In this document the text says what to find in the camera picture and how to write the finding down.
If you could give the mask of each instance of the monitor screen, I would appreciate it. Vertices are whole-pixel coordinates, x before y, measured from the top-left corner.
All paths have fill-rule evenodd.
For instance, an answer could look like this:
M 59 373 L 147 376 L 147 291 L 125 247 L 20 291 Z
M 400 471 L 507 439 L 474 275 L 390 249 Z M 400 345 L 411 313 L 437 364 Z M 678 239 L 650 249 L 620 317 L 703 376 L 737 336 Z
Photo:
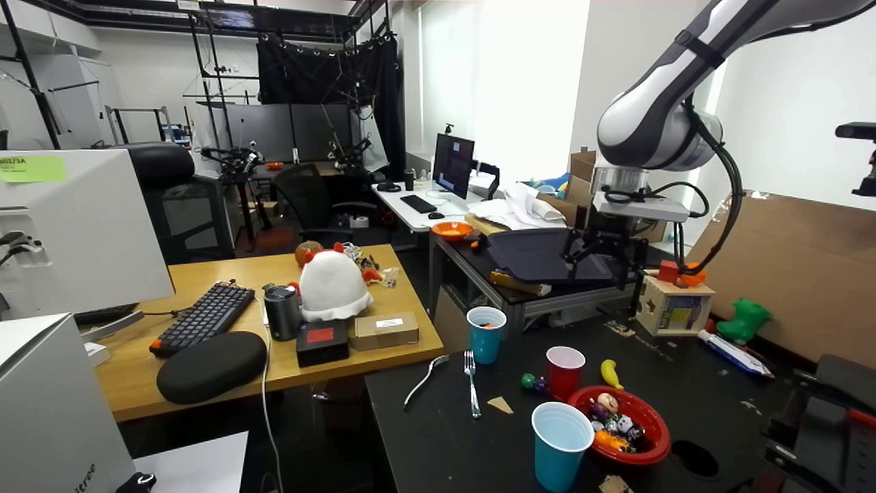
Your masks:
M 474 139 L 437 135 L 431 180 L 440 190 L 466 198 L 471 168 L 474 168 Z
M 88 313 L 173 295 L 129 150 L 0 150 L 0 168 L 52 169 L 0 179 L 0 295 L 20 313 Z

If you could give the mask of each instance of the keyboard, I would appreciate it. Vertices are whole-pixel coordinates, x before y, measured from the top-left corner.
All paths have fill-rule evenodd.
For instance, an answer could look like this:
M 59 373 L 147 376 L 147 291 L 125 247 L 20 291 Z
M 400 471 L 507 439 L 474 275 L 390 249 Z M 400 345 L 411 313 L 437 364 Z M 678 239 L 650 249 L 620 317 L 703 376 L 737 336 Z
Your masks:
M 200 345 L 230 327 L 244 314 L 252 305 L 255 291 L 237 284 L 214 284 L 206 295 L 195 301 L 186 313 L 181 313 L 166 332 L 147 345 L 147 350 L 159 358 L 166 358 L 184 347 Z
M 422 199 L 418 194 L 404 194 L 401 204 L 408 204 L 418 214 L 431 214 L 437 212 L 431 204 Z

